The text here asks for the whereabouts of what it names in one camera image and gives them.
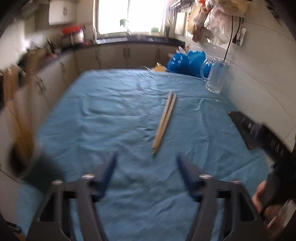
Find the person's right hand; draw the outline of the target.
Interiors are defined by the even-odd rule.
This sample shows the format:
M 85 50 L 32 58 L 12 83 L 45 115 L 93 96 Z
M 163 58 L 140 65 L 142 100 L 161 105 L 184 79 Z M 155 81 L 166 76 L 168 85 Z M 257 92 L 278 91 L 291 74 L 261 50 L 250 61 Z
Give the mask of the person's right hand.
M 262 196 L 265 192 L 266 181 L 261 182 L 255 194 L 252 197 L 252 203 L 254 204 L 258 213 L 262 212 L 263 205 L 261 202 Z M 287 210 L 283 210 L 281 205 L 272 205 L 269 206 L 264 212 L 265 219 L 267 224 L 274 220 L 274 223 L 271 225 L 271 228 L 280 228 L 283 227 L 285 220 L 287 219 Z

